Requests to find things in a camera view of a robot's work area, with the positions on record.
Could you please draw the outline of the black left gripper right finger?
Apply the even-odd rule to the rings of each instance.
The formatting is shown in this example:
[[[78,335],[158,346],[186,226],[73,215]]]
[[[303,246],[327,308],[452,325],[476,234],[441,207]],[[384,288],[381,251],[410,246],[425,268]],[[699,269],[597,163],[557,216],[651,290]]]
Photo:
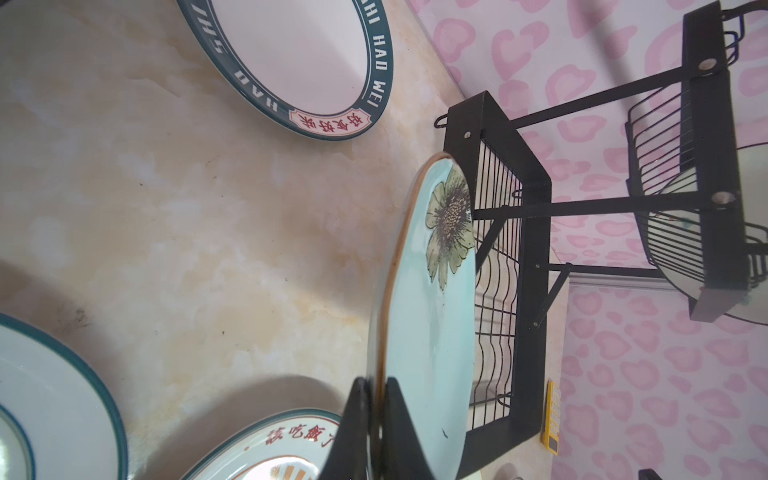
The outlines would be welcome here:
[[[433,479],[398,381],[389,377],[383,405],[383,479]]]

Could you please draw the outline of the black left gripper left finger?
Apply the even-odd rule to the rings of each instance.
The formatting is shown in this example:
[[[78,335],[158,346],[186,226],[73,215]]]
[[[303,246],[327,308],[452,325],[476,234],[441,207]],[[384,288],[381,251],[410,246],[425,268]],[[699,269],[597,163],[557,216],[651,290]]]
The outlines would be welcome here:
[[[368,447],[371,416],[369,382],[356,378],[341,417],[319,480],[365,480],[368,478]]]

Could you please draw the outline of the light blue flower plate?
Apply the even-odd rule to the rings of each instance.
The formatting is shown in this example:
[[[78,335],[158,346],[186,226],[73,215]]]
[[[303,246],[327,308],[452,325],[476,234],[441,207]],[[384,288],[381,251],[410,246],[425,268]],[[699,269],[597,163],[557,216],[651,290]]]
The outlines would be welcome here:
[[[469,185],[447,153],[418,171],[372,310],[370,452],[383,465],[384,402],[396,380],[428,476],[454,479],[473,382],[476,260]]]

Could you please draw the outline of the white floral speckled plate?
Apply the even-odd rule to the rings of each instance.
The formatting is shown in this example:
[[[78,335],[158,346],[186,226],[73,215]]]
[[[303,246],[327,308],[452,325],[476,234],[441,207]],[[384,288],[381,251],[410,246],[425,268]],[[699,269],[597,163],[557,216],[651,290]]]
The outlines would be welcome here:
[[[710,210],[650,213],[639,222],[649,260],[689,300],[693,321],[767,323],[767,145],[742,147],[734,191]]]

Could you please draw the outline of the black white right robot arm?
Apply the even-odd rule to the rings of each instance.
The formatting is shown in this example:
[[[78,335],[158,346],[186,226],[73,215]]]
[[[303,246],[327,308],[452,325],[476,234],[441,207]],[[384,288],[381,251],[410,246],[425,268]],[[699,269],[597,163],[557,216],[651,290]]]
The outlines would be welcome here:
[[[655,470],[648,468],[638,471],[638,480],[662,480],[662,478]]]

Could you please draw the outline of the black two-tier dish rack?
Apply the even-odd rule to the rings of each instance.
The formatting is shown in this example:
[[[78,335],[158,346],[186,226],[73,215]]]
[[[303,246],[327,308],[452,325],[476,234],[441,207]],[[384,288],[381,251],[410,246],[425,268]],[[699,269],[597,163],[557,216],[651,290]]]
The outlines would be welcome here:
[[[410,1],[465,96],[509,119],[681,64],[682,19],[712,1]],[[731,70],[739,146],[767,141],[767,12]],[[625,196],[619,102],[525,129],[553,202]],[[648,268],[631,214],[552,221],[563,262]],[[676,290],[571,286],[551,479],[767,479],[767,327],[688,318]]]

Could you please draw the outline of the left orange sunburst plate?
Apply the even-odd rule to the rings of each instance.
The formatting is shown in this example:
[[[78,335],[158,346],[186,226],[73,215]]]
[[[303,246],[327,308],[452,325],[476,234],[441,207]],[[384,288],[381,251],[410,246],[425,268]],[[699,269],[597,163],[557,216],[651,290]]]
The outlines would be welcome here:
[[[304,408],[260,420],[225,440],[185,479],[317,479],[341,417]]]

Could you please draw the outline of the yellow calculator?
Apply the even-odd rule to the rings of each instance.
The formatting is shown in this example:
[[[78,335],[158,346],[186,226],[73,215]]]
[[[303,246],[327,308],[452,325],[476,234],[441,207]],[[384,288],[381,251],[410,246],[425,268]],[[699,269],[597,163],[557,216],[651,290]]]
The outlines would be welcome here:
[[[554,456],[559,455],[561,423],[561,392],[558,384],[549,380],[546,387],[541,444]]]

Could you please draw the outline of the green-rim lettered white plate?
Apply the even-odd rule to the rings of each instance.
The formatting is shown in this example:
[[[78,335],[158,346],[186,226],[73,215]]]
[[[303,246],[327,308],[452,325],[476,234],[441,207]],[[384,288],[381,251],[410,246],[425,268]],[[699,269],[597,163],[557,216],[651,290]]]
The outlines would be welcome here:
[[[227,82],[283,127],[343,141],[382,117],[394,79],[383,2],[190,0],[178,6]]]

